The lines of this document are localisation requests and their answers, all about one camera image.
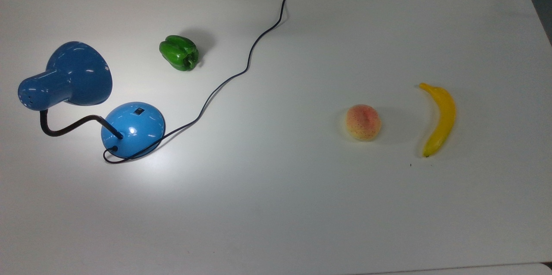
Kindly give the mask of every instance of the black power cord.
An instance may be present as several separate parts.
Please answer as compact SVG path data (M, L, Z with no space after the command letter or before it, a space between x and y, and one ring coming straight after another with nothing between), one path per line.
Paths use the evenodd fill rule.
M203 104L203 107L201 108L201 111L199 112L199 115L197 116L197 118L195 118L195 120L193 120L192 122L189 122L188 124L185 124L185 125L182 125L181 127L173 130L172 132L168 133L168 134L165 134L163 137L159 138L158 140L154 141L152 144L150 144L148 147L145 147L144 149L138 151L137 153L134 153L133 155L131 155L130 157L127 157L126 159L121 159L120 161L110 161L110 159L108 159L107 157L105 157L105 154L108 152L108 151L114 151L116 152L117 151L117 146L113 146L111 148L108 148L108 149L105 149L104 153L103 153L103 158L104 160L107 162L107 163L112 163L112 164L118 164L118 163L124 163L126 161L130 161L131 159L134 159L136 158L137 156L139 156L140 154L144 153L145 151L147 151L148 149L150 149L151 147L153 147L154 145L157 145L159 144L163 139L166 139L168 138L169 136L175 134L176 132L179 132L185 128L189 128L190 126L194 125L197 121L199 121L199 119L201 119L201 117L203 116L203 114L205 113L205 109L207 108L207 106L209 105L209 103L211 102L211 100L213 100L213 97L215 97L215 95L219 92L219 90L225 86L228 82L232 81L232 79L236 78L236 77L239 77L241 76L242 74L246 73L250 66L251 66L251 58L253 56L253 50L255 48L255 46L257 45L257 43L259 43L259 41L261 40L262 37L264 37L266 34L268 34L270 31L272 31L274 28L276 28L276 26L278 26L278 24L280 24L280 22L282 21L282 15L284 14L284 5L285 5L285 2L286 0L282 0L282 6L280 8L280 17L278 18L278 21L276 22L276 24L272 25L269 29L265 30L264 33L260 34L259 37L257 37L257 39L255 40L255 42L253 43L253 45L251 46L251 49L249 51L249 56L247 57L247 65L245 67L245 69L242 71L242 72L239 72L237 73L236 75L233 75L231 76L230 78L226 79L223 83L221 83L217 88L215 88L215 90L213 92L211 92L211 95L209 95L209 97L207 98L207 100L205 101L205 104Z

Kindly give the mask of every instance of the white table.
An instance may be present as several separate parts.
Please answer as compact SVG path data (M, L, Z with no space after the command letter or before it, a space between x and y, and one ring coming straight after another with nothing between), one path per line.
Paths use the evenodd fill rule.
M95 123L44 135L16 96L67 41L112 70L98 106L168 130L241 71L281 0L0 0L0 257L15 274L356 274L552 260L552 47L530 0L288 0L201 121L147 157L102 160ZM200 67L157 48L191 38ZM443 86L458 119L420 157ZM342 131L374 106L372 143Z

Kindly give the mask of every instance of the peach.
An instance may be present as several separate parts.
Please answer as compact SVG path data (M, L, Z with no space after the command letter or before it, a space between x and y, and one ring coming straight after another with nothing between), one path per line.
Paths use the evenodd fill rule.
M345 127L354 138L369 141L378 136L381 120L376 109L367 105L355 105L347 111Z

